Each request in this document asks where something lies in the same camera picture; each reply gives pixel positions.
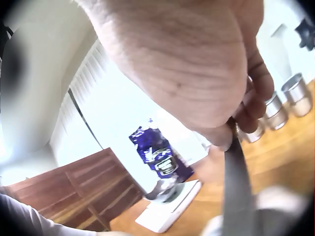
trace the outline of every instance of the white scale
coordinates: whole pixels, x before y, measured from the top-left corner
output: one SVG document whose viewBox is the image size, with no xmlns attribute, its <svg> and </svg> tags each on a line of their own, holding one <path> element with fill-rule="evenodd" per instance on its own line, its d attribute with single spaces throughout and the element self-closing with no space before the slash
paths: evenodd
<svg viewBox="0 0 315 236">
<path fill-rule="evenodd" d="M 175 194 L 167 202 L 151 202 L 135 222 L 156 233 L 167 231 L 195 198 L 201 185 L 199 180 L 177 184 Z"/>
</svg>

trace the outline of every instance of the purple bag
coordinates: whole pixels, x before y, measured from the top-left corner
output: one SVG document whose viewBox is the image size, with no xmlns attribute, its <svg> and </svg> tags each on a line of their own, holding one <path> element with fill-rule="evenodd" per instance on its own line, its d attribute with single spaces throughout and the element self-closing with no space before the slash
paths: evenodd
<svg viewBox="0 0 315 236">
<path fill-rule="evenodd" d="M 154 125 L 152 119 L 149 119 L 146 126 L 140 126 L 129 139 L 136 146 L 143 163 L 156 171 L 160 178 L 170 178 L 176 173 L 178 181 L 184 182 L 193 174 L 192 168 L 185 166 L 173 155 L 168 140 Z"/>
</svg>

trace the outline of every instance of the hand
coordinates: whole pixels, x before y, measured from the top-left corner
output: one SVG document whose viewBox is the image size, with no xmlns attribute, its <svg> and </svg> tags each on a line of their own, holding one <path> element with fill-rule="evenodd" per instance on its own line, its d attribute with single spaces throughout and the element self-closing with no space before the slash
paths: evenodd
<svg viewBox="0 0 315 236">
<path fill-rule="evenodd" d="M 256 130 L 274 90 L 255 40 L 263 0 L 77 2 L 120 70 L 187 128 L 223 150 L 231 116 Z"/>
</svg>

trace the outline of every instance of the wooden cabinet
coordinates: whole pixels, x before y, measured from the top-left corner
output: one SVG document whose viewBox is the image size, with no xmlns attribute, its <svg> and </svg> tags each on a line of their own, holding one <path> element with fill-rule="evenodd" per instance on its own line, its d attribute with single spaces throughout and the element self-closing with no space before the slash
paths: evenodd
<svg viewBox="0 0 315 236">
<path fill-rule="evenodd" d="M 142 196 L 110 148 L 6 189 L 56 223 L 92 231 L 109 230 Z"/>
</svg>

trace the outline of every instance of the gray strap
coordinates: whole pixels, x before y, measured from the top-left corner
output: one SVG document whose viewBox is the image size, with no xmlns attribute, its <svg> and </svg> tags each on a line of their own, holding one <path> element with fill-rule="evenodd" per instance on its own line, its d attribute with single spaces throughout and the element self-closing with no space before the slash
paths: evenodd
<svg viewBox="0 0 315 236">
<path fill-rule="evenodd" d="M 244 154 L 236 136 L 224 159 L 222 236 L 253 236 L 255 208 Z"/>
</svg>

